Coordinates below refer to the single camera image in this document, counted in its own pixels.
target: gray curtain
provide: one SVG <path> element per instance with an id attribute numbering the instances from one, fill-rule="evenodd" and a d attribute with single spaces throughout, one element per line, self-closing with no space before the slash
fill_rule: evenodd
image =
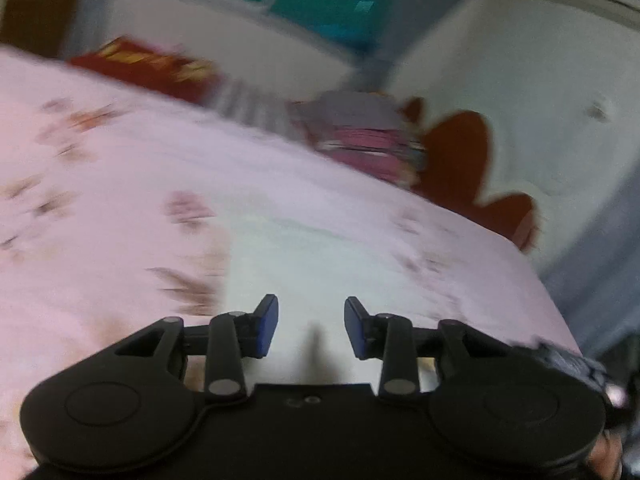
<path id="1" fill-rule="evenodd" d="M 104 43 L 110 0 L 77 0 L 59 57 L 68 59 L 95 50 Z"/>
<path id="2" fill-rule="evenodd" d="M 394 0 L 378 47 L 362 60 L 348 87 L 381 89 L 395 62 L 462 0 Z"/>
<path id="3" fill-rule="evenodd" d="M 640 328 L 640 166 L 543 283 L 587 356 Z"/>

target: person's hand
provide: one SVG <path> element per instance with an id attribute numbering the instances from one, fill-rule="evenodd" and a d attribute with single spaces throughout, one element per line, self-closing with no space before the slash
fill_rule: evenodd
<path id="1" fill-rule="evenodd" d="M 604 433 L 598 437 L 589 458 L 589 467 L 602 480 L 618 480 L 622 473 L 622 441 L 618 436 Z"/>

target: brown curtain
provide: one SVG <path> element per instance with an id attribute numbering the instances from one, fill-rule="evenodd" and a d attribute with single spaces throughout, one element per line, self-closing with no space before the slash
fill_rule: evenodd
<path id="1" fill-rule="evenodd" d="M 7 0 L 0 41 L 33 54 L 56 57 L 76 0 Z"/>

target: circular cover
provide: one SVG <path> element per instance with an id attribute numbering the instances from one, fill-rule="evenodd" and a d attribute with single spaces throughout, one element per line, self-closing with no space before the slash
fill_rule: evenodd
<path id="1" fill-rule="evenodd" d="M 145 361 L 119 359 L 97 372 L 72 367 L 36 386 L 20 424 L 40 461 L 113 470 L 146 462 L 180 439 L 194 419 L 193 394 Z"/>
<path id="2" fill-rule="evenodd" d="M 428 411 L 441 436 L 509 469 L 553 468 L 587 455 L 604 427 L 600 396 L 555 370 L 502 370 L 501 361 L 461 371 L 431 394 Z"/>

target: bed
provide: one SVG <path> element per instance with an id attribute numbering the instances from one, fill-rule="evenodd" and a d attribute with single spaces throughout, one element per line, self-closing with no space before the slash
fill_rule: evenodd
<path id="1" fill-rule="evenodd" d="M 26 392 L 164 316 L 205 324 L 276 294 L 249 384 L 375 384 L 344 332 L 348 296 L 577 350 L 510 242 L 303 146 L 7 48 L 0 117 L 1 480 L 34 465 Z"/>

